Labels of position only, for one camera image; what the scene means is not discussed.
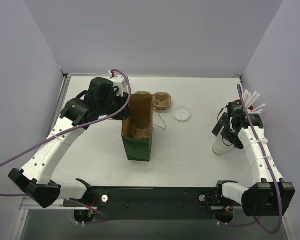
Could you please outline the green paper bag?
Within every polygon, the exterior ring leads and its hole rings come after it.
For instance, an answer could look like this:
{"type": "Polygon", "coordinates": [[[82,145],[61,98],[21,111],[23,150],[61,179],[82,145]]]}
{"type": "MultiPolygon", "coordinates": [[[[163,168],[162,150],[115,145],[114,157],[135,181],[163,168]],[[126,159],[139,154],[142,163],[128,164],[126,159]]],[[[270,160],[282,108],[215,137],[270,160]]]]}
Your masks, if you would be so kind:
{"type": "Polygon", "coordinates": [[[154,129],[154,96],[148,92],[136,92],[128,104],[130,117],[122,121],[121,138],[129,161],[151,160],[154,129]]]}

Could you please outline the white paper cup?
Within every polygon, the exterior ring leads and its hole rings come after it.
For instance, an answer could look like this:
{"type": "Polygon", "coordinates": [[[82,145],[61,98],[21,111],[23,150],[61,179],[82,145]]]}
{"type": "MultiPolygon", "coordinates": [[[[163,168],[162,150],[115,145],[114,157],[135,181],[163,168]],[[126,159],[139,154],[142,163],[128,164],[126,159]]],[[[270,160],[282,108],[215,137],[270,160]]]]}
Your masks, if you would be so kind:
{"type": "Polygon", "coordinates": [[[223,154],[226,154],[234,147],[233,144],[231,144],[229,141],[223,138],[222,135],[218,135],[214,138],[213,144],[212,144],[212,152],[215,155],[221,156],[223,154]]]}

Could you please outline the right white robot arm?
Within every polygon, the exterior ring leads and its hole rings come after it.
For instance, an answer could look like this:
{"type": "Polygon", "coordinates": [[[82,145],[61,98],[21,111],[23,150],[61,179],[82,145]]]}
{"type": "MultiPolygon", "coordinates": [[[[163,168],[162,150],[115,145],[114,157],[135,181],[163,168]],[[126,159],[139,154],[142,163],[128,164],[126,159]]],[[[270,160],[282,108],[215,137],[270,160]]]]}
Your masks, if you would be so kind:
{"type": "Polygon", "coordinates": [[[240,204],[248,217],[283,216],[295,194],[293,183],[286,182],[268,148],[264,125],[258,114],[246,114],[241,101],[229,102],[212,130],[212,152],[221,156],[232,149],[246,153],[252,185],[220,180],[220,196],[240,204]]]}

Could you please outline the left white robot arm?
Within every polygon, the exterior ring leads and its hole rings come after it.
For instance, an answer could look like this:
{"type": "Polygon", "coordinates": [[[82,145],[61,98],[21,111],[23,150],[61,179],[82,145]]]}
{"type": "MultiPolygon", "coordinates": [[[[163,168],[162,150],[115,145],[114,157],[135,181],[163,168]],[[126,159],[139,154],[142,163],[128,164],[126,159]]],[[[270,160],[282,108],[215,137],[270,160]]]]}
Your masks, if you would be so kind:
{"type": "Polygon", "coordinates": [[[9,179],[42,208],[60,199],[75,199],[82,206],[90,204],[93,194],[87,186],[60,185],[52,180],[52,175],[72,144],[90,125],[99,123],[101,117],[119,121],[129,118],[131,96],[127,76],[92,79],[88,90],[65,104],[47,142],[20,169],[12,169],[9,179]]]}

